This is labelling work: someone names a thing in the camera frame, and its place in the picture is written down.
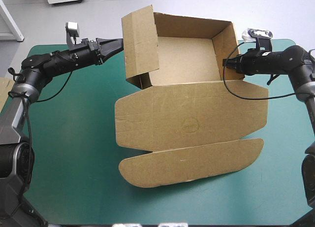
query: cardboard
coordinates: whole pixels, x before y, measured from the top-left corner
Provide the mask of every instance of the cardboard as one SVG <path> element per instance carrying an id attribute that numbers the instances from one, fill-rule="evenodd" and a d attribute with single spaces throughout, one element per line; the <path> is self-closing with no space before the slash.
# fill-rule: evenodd
<path id="1" fill-rule="evenodd" d="M 116 141 L 152 152 L 123 160 L 123 177 L 150 188 L 254 162 L 262 140 L 240 139 L 265 126 L 268 101 L 239 99 L 221 81 L 222 61 L 238 44 L 233 24 L 156 13 L 147 6 L 123 17 L 122 26 L 126 80 L 142 90 L 116 102 Z M 226 78 L 239 95 L 268 96 L 267 89 L 244 82 L 232 69 Z"/>
<path id="2" fill-rule="evenodd" d="M 153 13 L 152 6 L 123 17 L 122 26 L 126 79 L 141 89 L 220 80 L 222 60 L 237 46 L 230 21 Z"/>
<path id="3" fill-rule="evenodd" d="M 242 80 L 228 85 L 246 97 L 268 96 Z M 146 151 L 232 141 L 264 127 L 267 109 L 268 101 L 239 99 L 221 81 L 153 86 L 116 102 L 116 141 Z"/>
<path id="4" fill-rule="evenodd" d="M 14 84 L 13 80 L 8 78 L 0 78 L 0 111 L 8 99 L 8 92 L 12 89 Z"/>
<path id="5" fill-rule="evenodd" d="M 152 152 L 121 161 L 119 171 L 142 188 L 188 182 L 244 169 L 262 146 L 262 139 L 249 139 Z"/>

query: cardboard flap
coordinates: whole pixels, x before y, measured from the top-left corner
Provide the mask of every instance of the cardboard flap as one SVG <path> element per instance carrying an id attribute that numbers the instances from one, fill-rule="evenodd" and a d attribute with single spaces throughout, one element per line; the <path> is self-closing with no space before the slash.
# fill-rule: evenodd
<path id="1" fill-rule="evenodd" d="M 153 152 L 121 161 L 119 171 L 132 185 L 153 188 L 239 171 L 262 146 L 262 139 L 249 139 Z"/>
<path id="2" fill-rule="evenodd" d="M 8 78 L 0 78 L 0 111 L 8 99 L 8 92 L 12 89 L 14 81 Z"/>
<path id="3" fill-rule="evenodd" d="M 123 17 L 122 26 L 126 78 L 158 69 L 158 36 L 152 6 Z"/>
<path id="4" fill-rule="evenodd" d="M 268 90 L 228 81 L 246 97 Z M 231 95 L 223 82 L 153 86 L 115 104 L 116 140 L 122 147 L 161 151 L 237 140 L 265 126 L 268 101 Z"/>
<path id="5" fill-rule="evenodd" d="M 234 31 L 234 27 L 232 23 L 229 25 L 218 35 L 212 38 L 213 45 L 215 47 L 215 53 L 217 57 L 217 64 L 219 66 L 220 77 L 223 79 L 223 66 L 222 61 L 226 59 L 227 56 L 234 50 L 237 46 L 238 41 L 236 39 L 236 33 Z M 231 58 L 237 56 L 239 54 L 239 50 L 237 49 L 235 53 L 231 56 Z M 233 69 L 226 69 L 226 79 L 243 79 L 244 75 L 237 73 Z"/>
<path id="6" fill-rule="evenodd" d="M 212 38 L 230 21 L 154 13 L 158 36 Z"/>

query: wire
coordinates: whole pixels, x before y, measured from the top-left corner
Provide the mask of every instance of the wire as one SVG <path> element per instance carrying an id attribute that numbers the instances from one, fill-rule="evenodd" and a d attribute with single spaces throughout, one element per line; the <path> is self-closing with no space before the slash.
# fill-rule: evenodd
<path id="1" fill-rule="evenodd" d="M 65 57 L 63 57 L 63 56 L 60 54 L 60 51 L 56 51 L 56 52 L 54 52 L 54 53 L 55 53 L 56 56 L 60 57 L 61 59 L 65 60 L 65 61 L 75 62 L 75 60 L 72 60 L 72 61 L 71 61 L 71 60 L 68 60 L 68 59 L 66 59 Z M 64 87 L 67 85 L 67 83 L 68 83 L 68 81 L 69 81 L 69 79 L 70 79 L 70 77 L 71 77 L 71 75 L 72 75 L 72 72 L 73 72 L 73 71 L 70 72 L 70 74 L 69 74 L 69 76 L 67 77 L 66 81 L 64 82 L 63 86 L 60 88 L 60 90 L 59 90 L 56 94 L 54 94 L 53 96 L 51 96 L 51 97 L 49 97 L 49 98 L 47 98 L 47 99 L 38 100 L 37 102 L 48 101 L 48 100 L 54 98 L 55 96 L 57 96 L 59 93 L 61 93 L 61 91 L 62 91 L 62 90 L 64 89 Z"/>
<path id="2" fill-rule="evenodd" d="M 25 117 L 26 117 L 26 121 L 28 122 L 28 132 L 29 132 L 29 145 L 30 145 L 30 151 L 29 151 L 29 168 L 28 168 L 28 173 L 27 176 L 25 178 L 24 184 L 21 188 L 21 191 L 19 193 L 19 202 L 22 202 L 22 197 L 23 197 L 23 193 L 25 192 L 25 188 L 27 186 L 27 184 L 29 184 L 31 182 L 31 175 L 32 175 L 32 170 L 33 170 L 33 159 L 32 159 L 32 154 L 33 154 L 33 146 L 32 146 L 32 130 L 31 130 L 31 123 L 30 123 L 30 116 L 29 116 L 29 109 L 26 105 L 25 102 L 25 95 L 24 97 L 21 97 L 22 99 L 22 103 L 23 103 L 23 107 L 25 110 Z"/>
<path id="3" fill-rule="evenodd" d="M 26 96 L 26 92 L 23 93 L 15 93 L 15 92 L 9 92 L 8 95 L 12 98 L 14 97 L 19 97 L 22 100 L 22 104 L 23 104 L 23 108 L 25 110 L 25 117 L 27 120 L 27 124 L 28 124 L 28 133 L 29 133 L 29 166 L 28 166 L 28 172 L 27 175 L 24 179 L 24 183 L 20 189 L 20 192 L 18 194 L 18 201 L 19 204 L 15 207 L 15 209 L 13 210 L 13 212 L 11 213 L 11 215 L 9 215 L 8 217 L 5 218 L 0 218 L 1 220 L 6 220 L 9 219 L 11 217 L 14 216 L 14 214 L 17 212 L 17 210 L 24 204 L 22 202 L 22 198 L 23 198 L 23 193 L 25 192 L 26 186 L 31 182 L 31 176 L 32 176 L 32 170 L 33 170 L 33 159 L 32 159 L 32 155 L 33 155 L 33 148 L 32 148 L 32 130 L 31 130 L 31 123 L 30 123 L 30 116 L 29 116 L 29 110 L 26 104 L 25 99 L 27 99 L 28 97 Z"/>
<path id="4" fill-rule="evenodd" d="M 51 97 L 49 97 L 49 98 L 47 98 L 47 99 L 38 100 L 37 102 L 48 101 L 48 100 L 54 98 L 55 96 L 57 96 L 59 93 L 61 93 L 61 91 L 62 91 L 62 90 L 64 89 L 64 87 L 67 85 L 67 83 L 68 83 L 68 81 L 69 81 L 69 79 L 70 79 L 70 77 L 71 77 L 71 75 L 72 75 L 72 72 L 73 72 L 73 71 L 70 72 L 70 74 L 69 74 L 69 76 L 67 77 L 66 81 L 64 82 L 63 86 L 60 88 L 60 90 L 59 90 L 56 94 L 54 94 L 53 96 L 51 96 Z"/>
<path id="5" fill-rule="evenodd" d="M 315 51 L 315 49 L 309 50 L 309 57 L 310 57 L 310 60 L 311 60 L 312 63 L 313 63 L 313 70 L 312 70 L 312 73 L 315 73 L 315 61 L 314 61 L 313 56 L 311 55 L 312 51 Z"/>
<path id="6" fill-rule="evenodd" d="M 312 94 L 312 93 L 307 93 L 307 92 L 299 92 L 299 93 L 289 93 L 289 94 L 286 94 L 286 95 L 282 95 L 282 96 L 276 96 L 276 97 L 261 97 L 261 98 L 254 98 L 254 97 L 242 97 L 240 95 L 237 95 L 236 93 L 232 92 L 230 90 L 230 88 L 228 87 L 227 83 L 226 83 L 226 78 L 225 78 L 225 73 L 226 73 L 226 64 L 227 64 L 227 61 L 230 59 L 231 55 L 239 48 L 240 45 L 244 44 L 245 42 L 242 42 L 240 44 L 238 44 L 234 50 L 228 55 L 227 59 L 225 60 L 225 63 L 224 63 L 224 67 L 223 67 L 223 83 L 225 85 L 225 88 L 228 90 L 229 93 L 231 93 L 232 95 L 240 98 L 240 99 L 244 99 L 244 100 L 271 100 L 271 99 L 279 99 L 279 98 L 284 98 L 284 97 L 290 97 L 290 96 L 293 96 L 293 95 L 299 95 L 299 94 L 308 94 L 310 96 L 313 96 L 315 97 L 315 94 Z"/>

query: robotic arm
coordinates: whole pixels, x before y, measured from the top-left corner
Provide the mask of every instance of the robotic arm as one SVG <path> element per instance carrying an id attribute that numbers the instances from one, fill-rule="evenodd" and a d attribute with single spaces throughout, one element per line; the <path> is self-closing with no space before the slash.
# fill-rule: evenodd
<path id="1" fill-rule="evenodd" d="M 85 38 L 76 44 L 78 36 L 77 23 L 67 23 L 68 50 L 28 57 L 22 62 L 20 73 L 9 69 L 15 80 L 10 92 L 13 100 L 0 117 L 0 225 L 2 223 L 4 227 L 54 227 L 23 197 L 29 188 L 34 162 L 32 138 L 22 131 L 25 119 L 28 119 L 29 106 L 38 101 L 42 89 L 53 77 L 90 65 L 100 65 L 123 50 L 122 39 L 97 38 L 89 41 Z M 224 68 L 232 68 L 245 75 L 270 74 L 269 84 L 277 75 L 288 75 L 297 98 L 307 106 L 315 132 L 314 58 L 299 46 L 272 52 L 271 37 L 269 31 L 246 31 L 245 42 L 255 42 L 256 48 L 225 59 Z M 315 143 L 306 153 L 302 175 L 308 205 L 315 208 Z M 289 226 L 315 226 L 315 210 Z"/>
<path id="2" fill-rule="evenodd" d="M 78 36 L 77 23 L 69 22 L 66 24 L 68 50 L 30 56 L 23 60 L 20 73 L 9 69 L 15 81 L 9 93 L 13 100 L 0 117 L 0 223 L 5 227 L 48 226 L 23 197 L 29 188 L 34 163 L 32 138 L 23 133 L 29 106 L 37 102 L 53 77 L 101 65 L 124 48 L 122 39 L 85 38 L 76 44 Z"/>
<path id="3" fill-rule="evenodd" d="M 255 42 L 256 48 L 232 59 L 223 60 L 223 66 L 232 68 L 245 75 L 270 74 L 270 84 L 279 75 L 288 75 L 296 97 L 304 102 L 315 133 L 315 60 L 311 51 L 300 46 L 290 46 L 284 51 L 272 52 L 269 31 L 249 29 L 244 31 L 245 42 Z M 307 154 L 302 163 L 302 176 L 307 203 L 315 208 L 315 142 L 306 149 Z M 305 226 L 315 226 L 312 210 Z"/>

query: green table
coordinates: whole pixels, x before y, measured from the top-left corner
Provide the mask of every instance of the green table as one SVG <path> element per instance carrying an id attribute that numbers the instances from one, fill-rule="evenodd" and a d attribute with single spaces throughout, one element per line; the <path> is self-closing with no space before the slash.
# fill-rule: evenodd
<path id="1" fill-rule="evenodd" d="M 293 44 L 274 40 L 274 51 Z M 30 55 L 64 49 L 38 45 Z M 55 78 L 41 98 L 54 94 L 66 77 Z M 246 78 L 261 86 L 268 79 Z M 269 89 L 271 96 L 292 92 L 286 76 Z M 36 162 L 26 197 L 50 223 L 289 224 L 309 211 L 300 169 L 314 135 L 306 108 L 295 97 L 269 102 L 267 126 L 248 136 L 265 141 L 260 157 L 248 168 L 142 189 L 123 179 L 118 164 L 144 152 L 115 141 L 115 101 L 137 90 L 125 81 L 120 53 L 105 65 L 75 71 L 59 96 L 31 107 Z"/>

